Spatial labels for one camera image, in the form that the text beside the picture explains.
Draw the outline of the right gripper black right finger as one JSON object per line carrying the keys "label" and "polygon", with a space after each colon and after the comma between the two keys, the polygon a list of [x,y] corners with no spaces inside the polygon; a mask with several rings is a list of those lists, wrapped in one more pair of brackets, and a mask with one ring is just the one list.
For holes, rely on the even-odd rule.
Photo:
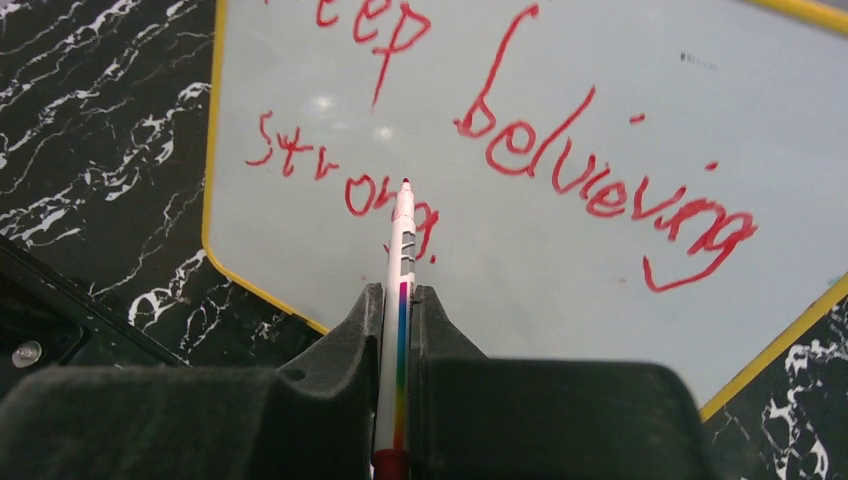
{"label": "right gripper black right finger", "polygon": [[413,301],[415,479],[716,479],[694,400],[644,362],[494,359]]}

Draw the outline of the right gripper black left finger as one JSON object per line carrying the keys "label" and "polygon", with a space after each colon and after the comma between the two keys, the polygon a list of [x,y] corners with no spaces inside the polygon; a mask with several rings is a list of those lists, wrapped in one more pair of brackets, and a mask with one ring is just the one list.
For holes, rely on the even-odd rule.
{"label": "right gripper black left finger", "polygon": [[53,367],[1,404],[5,479],[366,479],[383,290],[278,367]]}

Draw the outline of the white marker pen red ends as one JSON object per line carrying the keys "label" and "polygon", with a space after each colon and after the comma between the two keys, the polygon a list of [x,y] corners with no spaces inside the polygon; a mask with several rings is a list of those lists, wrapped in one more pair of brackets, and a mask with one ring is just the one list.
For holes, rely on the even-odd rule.
{"label": "white marker pen red ends", "polygon": [[415,287],[415,197],[405,179],[396,194],[388,244],[387,280],[381,328],[379,384],[373,430],[372,467],[376,480],[410,477],[407,446],[409,350]]}

